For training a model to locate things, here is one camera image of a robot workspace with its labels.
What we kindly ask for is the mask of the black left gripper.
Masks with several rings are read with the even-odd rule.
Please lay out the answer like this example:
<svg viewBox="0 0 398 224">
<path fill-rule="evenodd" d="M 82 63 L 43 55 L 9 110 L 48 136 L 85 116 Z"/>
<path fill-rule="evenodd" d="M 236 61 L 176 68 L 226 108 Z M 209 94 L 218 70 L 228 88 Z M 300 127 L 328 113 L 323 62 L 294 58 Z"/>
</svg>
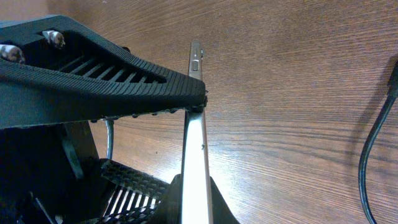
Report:
<svg viewBox="0 0 398 224">
<path fill-rule="evenodd" d="M 101 217 L 100 175 L 88 122 L 1 130 L 1 223 L 77 223 Z"/>
</svg>

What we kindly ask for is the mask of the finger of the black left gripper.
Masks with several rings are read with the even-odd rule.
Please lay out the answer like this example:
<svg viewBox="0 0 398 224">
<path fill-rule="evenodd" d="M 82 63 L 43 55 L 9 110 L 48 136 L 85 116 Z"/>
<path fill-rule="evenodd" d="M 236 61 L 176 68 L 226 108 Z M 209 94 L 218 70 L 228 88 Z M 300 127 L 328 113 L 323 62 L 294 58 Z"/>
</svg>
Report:
<svg viewBox="0 0 398 224">
<path fill-rule="evenodd" d="M 2 21 L 1 43 L 25 58 L 1 61 L 3 129 L 206 105 L 201 80 L 136 57 L 66 16 Z"/>
<path fill-rule="evenodd" d="M 109 159 L 90 159 L 83 170 L 99 185 L 78 223 L 237 223 L 205 159 L 184 159 L 170 183 Z"/>
</svg>

